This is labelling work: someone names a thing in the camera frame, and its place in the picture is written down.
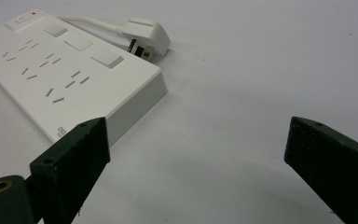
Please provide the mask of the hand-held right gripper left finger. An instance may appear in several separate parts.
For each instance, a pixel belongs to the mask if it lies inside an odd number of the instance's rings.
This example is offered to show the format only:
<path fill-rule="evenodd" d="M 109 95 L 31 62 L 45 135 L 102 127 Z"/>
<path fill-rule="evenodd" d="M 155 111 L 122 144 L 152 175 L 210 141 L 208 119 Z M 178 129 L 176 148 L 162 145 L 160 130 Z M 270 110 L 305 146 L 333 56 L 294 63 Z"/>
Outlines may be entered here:
<path fill-rule="evenodd" d="M 109 162 L 105 118 L 76 125 L 32 161 L 45 224 L 71 224 Z"/>

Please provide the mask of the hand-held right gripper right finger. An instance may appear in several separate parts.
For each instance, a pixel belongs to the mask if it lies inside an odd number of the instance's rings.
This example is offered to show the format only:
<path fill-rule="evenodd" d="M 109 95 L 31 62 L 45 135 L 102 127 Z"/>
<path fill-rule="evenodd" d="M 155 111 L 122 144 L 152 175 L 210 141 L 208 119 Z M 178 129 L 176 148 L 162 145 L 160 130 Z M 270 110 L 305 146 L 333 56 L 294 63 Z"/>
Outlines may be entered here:
<path fill-rule="evenodd" d="M 345 224 L 358 224 L 358 142 L 318 121 L 293 117 L 284 161 Z"/>

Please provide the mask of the white power strip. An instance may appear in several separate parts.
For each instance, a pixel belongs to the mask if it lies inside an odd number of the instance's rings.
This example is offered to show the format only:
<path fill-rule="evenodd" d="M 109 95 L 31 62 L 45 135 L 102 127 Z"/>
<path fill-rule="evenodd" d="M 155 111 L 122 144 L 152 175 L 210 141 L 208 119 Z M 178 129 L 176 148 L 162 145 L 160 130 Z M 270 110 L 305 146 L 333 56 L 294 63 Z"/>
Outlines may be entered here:
<path fill-rule="evenodd" d="M 0 26 L 0 86 L 52 141 L 104 117 L 111 144 L 168 91 L 158 66 L 37 9 Z"/>

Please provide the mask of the white power plug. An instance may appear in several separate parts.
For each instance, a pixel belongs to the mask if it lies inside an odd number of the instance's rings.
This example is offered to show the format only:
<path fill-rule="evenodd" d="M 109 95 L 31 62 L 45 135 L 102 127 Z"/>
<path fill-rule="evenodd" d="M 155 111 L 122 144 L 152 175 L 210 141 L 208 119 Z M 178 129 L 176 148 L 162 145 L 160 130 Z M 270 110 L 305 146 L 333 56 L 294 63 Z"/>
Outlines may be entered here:
<path fill-rule="evenodd" d="M 171 40 L 156 21 L 129 17 L 122 34 L 130 40 L 128 52 L 149 60 L 153 55 L 164 57 Z"/>

